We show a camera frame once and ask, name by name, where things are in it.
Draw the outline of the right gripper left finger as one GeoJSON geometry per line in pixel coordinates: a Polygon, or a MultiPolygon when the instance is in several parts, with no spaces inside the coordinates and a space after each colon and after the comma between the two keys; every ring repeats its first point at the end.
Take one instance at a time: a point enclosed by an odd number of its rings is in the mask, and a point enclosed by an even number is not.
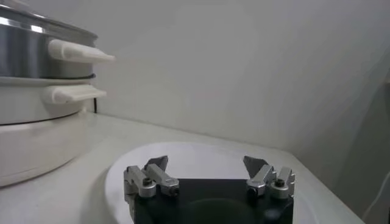
{"type": "Polygon", "coordinates": [[[128,166],[124,171],[125,195],[138,195],[142,198],[152,198],[160,192],[169,197],[176,197],[180,192],[179,180],[169,176],[165,170],[168,156],[151,158],[142,169],[138,166],[128,166]]]}

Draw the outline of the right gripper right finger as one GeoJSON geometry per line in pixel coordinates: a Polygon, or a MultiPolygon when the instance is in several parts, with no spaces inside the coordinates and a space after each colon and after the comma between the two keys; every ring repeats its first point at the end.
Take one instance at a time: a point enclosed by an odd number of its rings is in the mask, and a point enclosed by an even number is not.
{"type": "Polygon", "coordinates": [[[293,198],[295,173],[289,167],[282,167],[277,173],[274,167],[263,159],[244,156],[243,163],[249,174],[247,191],[255,198],[270,194],[271,198],[293,198]]]}

